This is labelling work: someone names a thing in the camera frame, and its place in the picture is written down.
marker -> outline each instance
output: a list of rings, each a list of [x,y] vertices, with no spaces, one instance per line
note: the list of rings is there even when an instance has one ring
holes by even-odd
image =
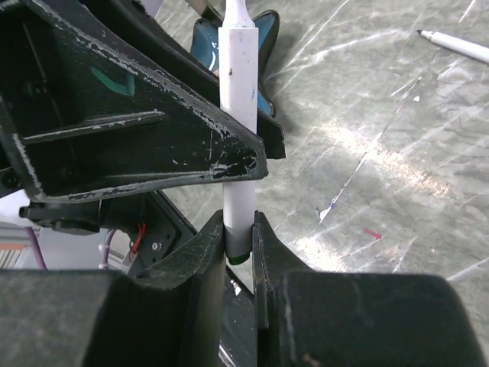
[[[219,28],[219,94],[221,109],[248,130],[257,132],[258,28],[245,0],[226,0]],[[222,185],[225,251],[231,265],[250,257],[254,224],[255,182]]]
[[[446,47],[450,50],[457,51],[465,56],[473,57],[474,59],[489,63],[489,48],[481,46],[480,44],[473,44],[472,42],[461,40],[453,36],[448,36],[440,32],[431,32],[418,30],[418,34],[431,41],[434,44]]]

paint stain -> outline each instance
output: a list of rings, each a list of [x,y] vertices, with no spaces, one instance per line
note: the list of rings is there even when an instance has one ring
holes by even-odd
[[[131,73],[127,73],[125,78],[125,85],[122,85],[110,79],[102,71],[98,70],[95,67],[90,67],[90,70],[92,71],[92,74],[95,76],[95,78],[97,78],[100,83],[102,83],[112,92],[128,97],[132,97],[136,93],[134,75],[132,75]]]
[[[374,232],[374,231],[367,229],[367,228],[364,228],[364,231],[366,233],[368,233],[369,235],[372,235],[373,237],[375,237],[375,239],[382,239],[382,235],[380,233]]]

pen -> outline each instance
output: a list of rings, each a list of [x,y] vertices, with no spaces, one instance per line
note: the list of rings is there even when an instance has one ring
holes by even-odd
[[[440,32],[424,31],[420,29],[418,30],[418,34],[434,44],[489,63],[489,48],[487,47],[473,44],[472,42],[464,41]]]
[[[257,132],[258,28],[245,0],[226,0],[219,28],[219,94],[221,109],[243,126]],[[222,185],[225,251],[231,265],[250,257],[254,224],[255,182]]]

green mark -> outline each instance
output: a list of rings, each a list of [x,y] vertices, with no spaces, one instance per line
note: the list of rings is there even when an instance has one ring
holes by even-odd
[[[122,84],[116,83],[114,80],[110,79],[102,71],[96,69],[95,67],[90,67],[90,70],[92,71],[92,74],[95,75],[98,80],[100,80],[100,83],[102,83],[114,93],[132,97],[136,92],[134,75],[132,75],[131,73],[128,73],[126,75],[125,86],[123,86]]]

blue object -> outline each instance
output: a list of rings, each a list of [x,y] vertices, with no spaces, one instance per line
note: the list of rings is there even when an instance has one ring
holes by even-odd
[[[253,21],[259,30],[258,108],[268,115],[275,116],[275,106],[266,94],[261,76],[277,40],[280,18],[276,11],[269,10],[258,15]],[[199,19],[193,27],[190,53],[216,75],[219,74],[218,42],[218,26],[207,19]]]

